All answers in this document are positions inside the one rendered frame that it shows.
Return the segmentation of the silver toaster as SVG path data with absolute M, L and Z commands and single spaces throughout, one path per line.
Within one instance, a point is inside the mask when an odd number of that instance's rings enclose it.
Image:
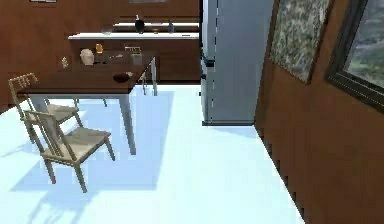
M 126 46 L 125 50 L 130 54 L 134 65 L 140 65 L 142 63 L 142 53 L 140 47 Z

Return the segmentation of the dark brown dining table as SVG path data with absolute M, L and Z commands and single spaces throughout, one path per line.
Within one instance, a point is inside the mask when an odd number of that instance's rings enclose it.
M 143 53 L 140 65 L 134 65 L 131 56 L 118 64 L 73 65 L 44 77 L 21 90 L 20 94 L 28 94 L 35 110 L 39 112 L 48 111 L 45 99 L 118 99 L 130 154 L 135 155 L 129 94 L 148 69 L 151 69 L 154 95 L 157 95 L 156 54 L 153 52 Z M 130 79 L 125 83 L 116 83 L 113 75 L 124 72 L 130 75 Z

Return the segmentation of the dark brown bowl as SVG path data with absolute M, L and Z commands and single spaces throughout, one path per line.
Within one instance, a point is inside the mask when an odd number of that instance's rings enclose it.
M 130 79 L 130 75 L 126 72 L 124 73 L 116 73 L 113 75 L 113 80 L 116 83 L 125 83 Z

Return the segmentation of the white round jar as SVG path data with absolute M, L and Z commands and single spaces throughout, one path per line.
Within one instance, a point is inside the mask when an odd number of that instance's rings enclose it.
M 84 65 L 94 64 L 94 54 L 90 49 L 82 49 L 80 52 L 80 58 Z

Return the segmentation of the green patterned wall picture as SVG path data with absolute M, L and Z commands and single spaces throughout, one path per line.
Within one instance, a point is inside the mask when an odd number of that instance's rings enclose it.
M 279 0 L 270 59 L 305 84 L 332 0 Z

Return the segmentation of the black bottle white cap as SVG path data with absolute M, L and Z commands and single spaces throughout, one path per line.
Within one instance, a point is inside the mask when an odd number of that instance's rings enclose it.
M 143 20 L 140 19 L 139 16 L 136 16 L 136 20 L 135 20 L 135 29 L 136 31 L 139 33 L 139 34 L 142 34 L 144 32 L 144 29 L 145 29 L 145 23 Z

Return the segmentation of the grey fridge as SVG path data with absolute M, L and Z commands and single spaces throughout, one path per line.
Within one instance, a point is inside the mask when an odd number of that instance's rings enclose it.
M 254 122 L 274 0 L 201 0 L 201 105 L 208 126 Z

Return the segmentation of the brown kitchen counter white top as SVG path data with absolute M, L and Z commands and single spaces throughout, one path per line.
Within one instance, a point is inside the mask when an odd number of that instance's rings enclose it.
M 140 47 L 156 54 L 157 80 L 161 84 L 200 83 L 200 45 L 197 22 L 145 23 L 143 34 L 135 30 L 134 23 L 117 23 L 110 32 L 80 32 L 68 36 L 73 53 L 94 50 L 101 44 L 105 50 L 125 50 Z

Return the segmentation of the dark framed window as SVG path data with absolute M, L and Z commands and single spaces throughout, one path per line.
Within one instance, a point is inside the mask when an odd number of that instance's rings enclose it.
M 350 0 L 326 80 L 384 114 L 384 0 Z

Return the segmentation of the light wooden chair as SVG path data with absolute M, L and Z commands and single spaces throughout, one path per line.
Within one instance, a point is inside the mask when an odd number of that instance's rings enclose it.
M 8 80 L 8 85 L 12 94 L 13 102 L 17 108 L 17 111 L 20 116 L 20 120 L 24 123 L 27 133 L 29 135 L 31 143 L 35 142 L 36 132 L 34 131 L 33 126 L 36 124 L 36 119 L 33 115 L 30 116 L 32 123 L 28 124 L 26 116 L 24 114 L 23 108 L 20 106 L 20 100 L 26 99 L 28 106 L 31 110 L 34 109 L 30 97 L 28 94 L 19 94 L 19 91 L 29 87 L 31 84 L 38 82 L 38 78 L 34 73 L 27 73 L 25 75 L 20 75 Z M 64 106 L 51 104 L 48 99 L 45 99 L 44 102 L 47 104 L 47 110 L 52 114 L 57 121 L 62 124 L 70 118 L 74 117 L 79 126 L 82 126 L 82 122 L 79 117 L 79 109 L 76 106 Z
M 35 140 L 53 184 L 56 183 L 56 177 L 52 164 L 62 164 L 75 170 L 82 192 L 86 193 L 81 164 L 103 145 L 107 147 L 111 159 L 115 160 L 109 140 L 110 132 L 77 127 L 69 133 L 64 133 L 54 115 L 44 112 L 25 110 L 24 118 L 25 122 L 39 127 L 47 144 L 44 147 L 39 139 Z

